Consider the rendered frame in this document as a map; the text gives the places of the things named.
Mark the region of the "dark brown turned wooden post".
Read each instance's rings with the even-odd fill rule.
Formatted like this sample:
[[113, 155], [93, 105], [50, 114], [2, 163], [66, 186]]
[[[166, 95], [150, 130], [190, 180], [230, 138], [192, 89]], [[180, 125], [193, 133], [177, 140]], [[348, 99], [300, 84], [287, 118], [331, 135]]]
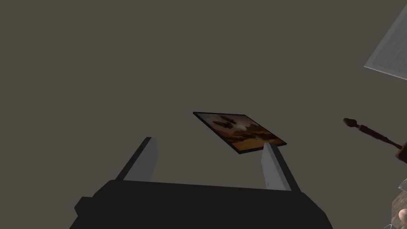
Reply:
[[364, 126], [364, 125], [359, 125], [355, 119], [344, 118], [343, 122], [348, 127], [357, 128], [359, 131], [361, 131], [375, 139], [378, 139], [378, 140], [388, 143], [392, 146], [395, 146], [398, 149], [397, 153], [395, 154], [395, 157], [398, 160], [407, 164], [407, 142], [403, 146], [396, 144], [395, 142], [391, 141], [389, 138], [385, 137], [382, 134], [379, 134], [378, 132], [370, 129], [369, 127]]

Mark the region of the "pale grey window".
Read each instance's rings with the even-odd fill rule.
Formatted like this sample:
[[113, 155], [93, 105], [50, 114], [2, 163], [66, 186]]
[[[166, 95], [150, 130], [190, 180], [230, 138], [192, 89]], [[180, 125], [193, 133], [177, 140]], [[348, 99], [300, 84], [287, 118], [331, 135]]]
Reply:
[[407, 4], [364, 67], [407, 80]]

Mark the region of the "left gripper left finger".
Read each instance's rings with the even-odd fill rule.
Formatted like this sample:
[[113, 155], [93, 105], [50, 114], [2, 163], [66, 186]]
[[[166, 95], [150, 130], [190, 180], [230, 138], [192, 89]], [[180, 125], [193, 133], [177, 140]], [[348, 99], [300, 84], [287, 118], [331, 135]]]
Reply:
[[154, 137], [146, 137], [116, 180], [150, 182], [158, 161], [158, 144]]

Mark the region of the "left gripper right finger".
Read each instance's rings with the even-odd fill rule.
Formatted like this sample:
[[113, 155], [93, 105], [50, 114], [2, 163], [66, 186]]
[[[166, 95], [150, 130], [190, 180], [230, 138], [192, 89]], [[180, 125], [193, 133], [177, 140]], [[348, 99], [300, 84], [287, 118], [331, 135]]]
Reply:
[[276, 145], [264, 144], [261, 166], [266, 189], [300, 192], [294, 176]]

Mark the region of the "framed brown landscape picture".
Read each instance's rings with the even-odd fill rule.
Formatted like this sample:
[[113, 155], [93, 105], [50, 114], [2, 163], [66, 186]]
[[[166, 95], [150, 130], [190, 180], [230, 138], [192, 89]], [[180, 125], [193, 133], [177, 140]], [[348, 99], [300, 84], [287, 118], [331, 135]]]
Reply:
[[244, 114], [193, 112], [211, 131], [238, 154], [259, 151], [264, 144], [287, 143]]

